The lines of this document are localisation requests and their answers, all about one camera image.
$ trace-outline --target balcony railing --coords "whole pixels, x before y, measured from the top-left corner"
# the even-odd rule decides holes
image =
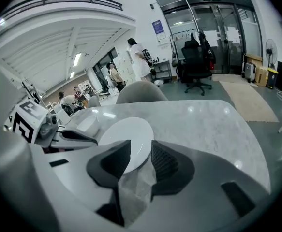
[[[85,2],[85,3],[104,5],[114,9],[122,10],[122,4],[112,0],[25,0],[4,10],[0,14],[0,20],[1,20],[0,24],[4,23],[5,21],[12,18],[13,16],[18,15],[29,9],[45,6],[53,3],[60,3],[60,2]]]

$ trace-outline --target cardboard box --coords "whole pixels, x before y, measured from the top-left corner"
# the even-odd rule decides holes
[[[253,54],[245,54],[246,63],[253,63],[256,66],[262,66],[262,57],[253,55]]]
[[[265,87],[267,85],[268,79],[268,71],[267,67],[257,66],[256,67],[256,76],[255,76],[255,84],[261,87]]]

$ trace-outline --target blue poster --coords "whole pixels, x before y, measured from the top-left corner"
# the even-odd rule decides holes
[[[161,21],[158,20],[158,21],[154,21],[152,23],[152,26],[154,27],[154,30],[155,30],[155,33],[156,34],[159,34],[159,33],[163,33],[164,32],[164,29],[162,27],[162,24],[161,24]]]

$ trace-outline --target glass door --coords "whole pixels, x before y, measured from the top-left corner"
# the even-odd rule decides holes
[[[224,29],[229,58],[228,72],[240,74],[242,70],[243,41],[235,9],[230,5],[214,5],[213,7],[217,17],[220,17]]]
[[[213,6],[200,5],[192,7],[199,29],[206,35],[215,57],[214,73],[228,73],[228,47],[225,41],[223,26]]]
[[[185,46],[186,41],[191,40],[190,34],[195,35],[195,32],[197,32],[193,15],[187,7],[187,9],[174,10],[166,14],[165,18],[172,32],[178,59],[184,60],[182,48]]]

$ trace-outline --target woman in white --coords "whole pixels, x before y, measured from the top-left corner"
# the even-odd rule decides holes
[[[151,82],[150,67],[144,59],[143,48],[140,43],[135,42],[134,39],[128,39],[130,55],[135,63],[135,72],[142,81]]]

